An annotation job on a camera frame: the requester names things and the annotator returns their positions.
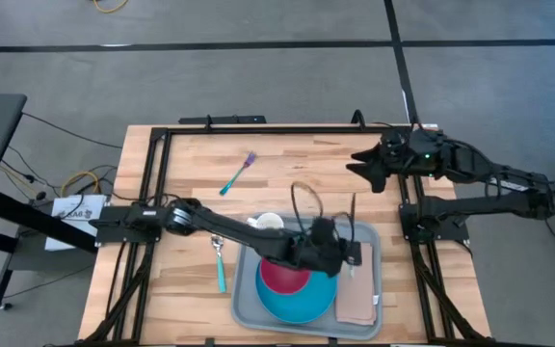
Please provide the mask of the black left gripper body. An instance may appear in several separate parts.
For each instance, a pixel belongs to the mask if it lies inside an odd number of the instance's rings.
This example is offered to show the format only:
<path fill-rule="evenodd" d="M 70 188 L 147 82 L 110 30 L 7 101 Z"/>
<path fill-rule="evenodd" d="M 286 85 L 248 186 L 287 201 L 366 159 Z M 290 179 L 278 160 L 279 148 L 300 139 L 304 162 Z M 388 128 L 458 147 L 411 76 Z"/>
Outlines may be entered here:
<path fill-rule="evenodd" d="M 348 240 L 336 233 L 333 219 L 315 218 L 308 233 L 294 241 L 288 254 L 291 267 L 323 272 L 329 278 L 340 273 L 342 263 L 347 258 Z"/>

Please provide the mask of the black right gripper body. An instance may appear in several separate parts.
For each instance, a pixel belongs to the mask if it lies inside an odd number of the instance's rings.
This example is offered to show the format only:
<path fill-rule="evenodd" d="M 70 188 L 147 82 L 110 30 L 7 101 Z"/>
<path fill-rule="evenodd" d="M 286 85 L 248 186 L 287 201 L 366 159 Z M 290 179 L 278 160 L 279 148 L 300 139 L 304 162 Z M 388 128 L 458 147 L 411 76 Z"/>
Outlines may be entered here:
<path fill-rule="evenodd" d="M 444 169 L 446 149 L 442 131 L 416 129 L 408 135 L 393 131 L 380 141 L 380 158 L 387 175 L 435 176 Z"/>

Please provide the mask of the pink cloth napkin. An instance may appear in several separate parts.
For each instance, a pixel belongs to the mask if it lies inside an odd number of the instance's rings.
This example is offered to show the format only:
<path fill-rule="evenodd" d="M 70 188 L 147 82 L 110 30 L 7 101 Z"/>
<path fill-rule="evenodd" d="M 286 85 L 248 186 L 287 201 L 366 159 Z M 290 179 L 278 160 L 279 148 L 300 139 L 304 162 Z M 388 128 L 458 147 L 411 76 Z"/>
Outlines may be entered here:
<path fill-rule="evenodd" d="M 355 266 L 355 277 L 349 277 L 348 265 L 343 265 L 335 297 L 335 315 L 340 323 L 371 326 L 377 318 L 373 273 L 373 247 L 361 244 L 362 264 Z"/>

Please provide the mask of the red bowl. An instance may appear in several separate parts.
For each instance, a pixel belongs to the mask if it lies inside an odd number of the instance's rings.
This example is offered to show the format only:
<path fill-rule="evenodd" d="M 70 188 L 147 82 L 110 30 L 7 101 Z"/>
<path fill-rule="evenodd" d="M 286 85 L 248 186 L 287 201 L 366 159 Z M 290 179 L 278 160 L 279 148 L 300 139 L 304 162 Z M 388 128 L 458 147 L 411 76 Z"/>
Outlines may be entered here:
<path fill-rule="evenodd" d="M 266 259 L 259 264 L 259 274 L 264 285 L 279 295 L 293 295 L 300 292 L 311 278 L 310 271 L 292 270 Z"/>

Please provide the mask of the blue plate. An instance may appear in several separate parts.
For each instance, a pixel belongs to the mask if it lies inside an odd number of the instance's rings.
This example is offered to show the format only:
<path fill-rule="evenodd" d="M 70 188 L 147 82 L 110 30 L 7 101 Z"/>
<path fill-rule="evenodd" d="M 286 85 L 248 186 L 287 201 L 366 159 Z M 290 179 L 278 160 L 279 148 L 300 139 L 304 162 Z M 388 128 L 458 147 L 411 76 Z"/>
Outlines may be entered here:
<path fill-rule="evenodd" d="M 323 272 L 310 271 L 311 278 L 303 290 L 293 295 L 279 295 L 262 282 L 259 264 L 255 274 L 256 293 L 261 305 L 277 320 L 289 324 L 310 323 L 332 306 L 338 277 L 329 278 Z"/>

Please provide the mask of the white mug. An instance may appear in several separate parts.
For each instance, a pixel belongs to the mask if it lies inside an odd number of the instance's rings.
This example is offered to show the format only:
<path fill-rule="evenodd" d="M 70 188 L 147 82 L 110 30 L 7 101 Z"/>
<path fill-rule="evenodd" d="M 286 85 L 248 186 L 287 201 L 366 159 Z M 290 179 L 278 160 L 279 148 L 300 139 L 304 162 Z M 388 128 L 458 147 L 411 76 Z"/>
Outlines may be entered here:
<path fill-rule="evenodd" d="M 258 229 L 280 229 L 284 228 L 284 221 L 281 217 L 273 212 L 267 212 L 247 219 L 247 223 L 251 227 Z"/>

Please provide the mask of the grey plastic tray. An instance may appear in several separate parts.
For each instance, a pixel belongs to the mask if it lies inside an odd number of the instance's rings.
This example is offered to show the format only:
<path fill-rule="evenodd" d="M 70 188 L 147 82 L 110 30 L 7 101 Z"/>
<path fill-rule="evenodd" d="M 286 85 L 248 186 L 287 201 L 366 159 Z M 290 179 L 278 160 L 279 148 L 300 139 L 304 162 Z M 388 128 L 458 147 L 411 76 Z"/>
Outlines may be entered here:
<path fill-rule="evenodd" d="M 339 339 L 369 340 L 375 337 L 382 325 L 382 270 L 381 240 L 372 225 L 356 221 L 354 227 L 345 219 L 336 221 L 341 237 L 354 236 L 361 243 L 373 247 L 373 273 L 375 284 L 375 304 L 377 318 L 373 325 L 362 326 L 340 323 L 336 320 L 335 299 L 330 309 L 320 318 L 304 324 L 289 324 L 277 320 L 262 305 L 256 293 L 255 274 L 261 257 L 250 247 L 242 246 L 237 258 L 237 266 L 231 290 L 231 313 L 234 320 L 251 329 L 291 334 L 309 334 Z"/>

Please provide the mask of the purple fork with teal handle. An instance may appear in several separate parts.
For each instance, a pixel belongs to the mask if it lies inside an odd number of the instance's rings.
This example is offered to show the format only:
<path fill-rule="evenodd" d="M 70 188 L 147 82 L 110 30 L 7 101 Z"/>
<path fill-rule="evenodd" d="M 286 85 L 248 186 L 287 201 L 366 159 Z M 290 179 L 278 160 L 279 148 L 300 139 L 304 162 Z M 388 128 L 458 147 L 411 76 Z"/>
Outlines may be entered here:
<path fill-rule="evenodd" d="M 237 178 L 243 173 L 243 171 L 249 168 L 253 164 L 253 162 L 255 161 L 255 157 L 256 157 L 256 154 L 253 151 L 251 151 L 248 154 L 241 168 L 235 173 L 235 175 L 228 181 L 228 183 L 219 192 L 221 196 L 224 196 L 228 192 L 228 190 L 232 187 L 232 185 L 235 183 Z"/>

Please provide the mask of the black power strip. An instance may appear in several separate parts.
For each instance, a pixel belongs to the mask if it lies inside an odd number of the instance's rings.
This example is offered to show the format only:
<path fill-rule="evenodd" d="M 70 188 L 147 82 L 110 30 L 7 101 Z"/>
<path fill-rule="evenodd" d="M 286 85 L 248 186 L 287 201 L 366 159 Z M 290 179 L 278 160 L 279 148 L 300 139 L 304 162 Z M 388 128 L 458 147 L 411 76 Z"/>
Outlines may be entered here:
<path fill-rule="evenodd" d="M 264 116 L 204 116 L 198 118 L 180 118 L 179 124 L 265 124 L 267 122 Z"/>

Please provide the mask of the white paper sheet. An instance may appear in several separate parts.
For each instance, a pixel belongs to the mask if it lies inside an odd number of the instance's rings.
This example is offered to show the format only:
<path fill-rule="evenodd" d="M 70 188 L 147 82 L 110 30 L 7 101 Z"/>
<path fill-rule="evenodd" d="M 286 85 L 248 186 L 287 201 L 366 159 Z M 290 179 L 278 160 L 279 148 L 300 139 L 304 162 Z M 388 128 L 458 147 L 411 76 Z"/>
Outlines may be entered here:
<path fill-rule="evenodd" d="M 97 229 L 89 224 L 89 220 L 100 217 L 107 199 L 105 195 L 74 195 L 57 198 L 53 203 L 51 216 L 91 236 L 96 236 Z"/>

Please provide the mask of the black aluminium table frame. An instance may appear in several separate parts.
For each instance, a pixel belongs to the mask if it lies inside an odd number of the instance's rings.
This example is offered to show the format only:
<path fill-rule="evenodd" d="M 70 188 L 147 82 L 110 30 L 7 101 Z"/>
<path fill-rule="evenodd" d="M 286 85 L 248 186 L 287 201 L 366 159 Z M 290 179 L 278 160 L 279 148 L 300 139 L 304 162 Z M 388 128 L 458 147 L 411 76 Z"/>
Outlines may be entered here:
<path fill-rule="evenodd" d="M 431 336 L 456 336 L 436 298 L 418 288 L 411 247 L 403 238 L 398 207 L 425 190 L 454 197 L 445 180 L 419 183 L 391 180 L 382 194 L 346 169 L 350 156 L 372 147 L 380 138 L 377 125 L 285 124 L 132 125 L 119 159 L 114 189 L 116 203 L 149 197 L 157 190 L 193 197 L 212 210 L 238 219 L 258 212 L 303 213 L 314 210 L 305 193 L 291 196 L 290 184 L 309 184 L 329 214 L 354 209 L 372 225 L 381 240 L 382 309 L 377 344 L 426 342 Z M 256 154 L 228 192 L 219 192 Z M 150 270 L 145 308 L 129 307 L 114 332 L 126 339 L 136 320 L 143 345 L 216 345 L 295 347 L 312 342 L 299 334 L 263 332 L 238 324 L 231 297 L 218 289 L 215 253 L 204 232 L 189 237 L 167 234 L 157 243 Z"/>

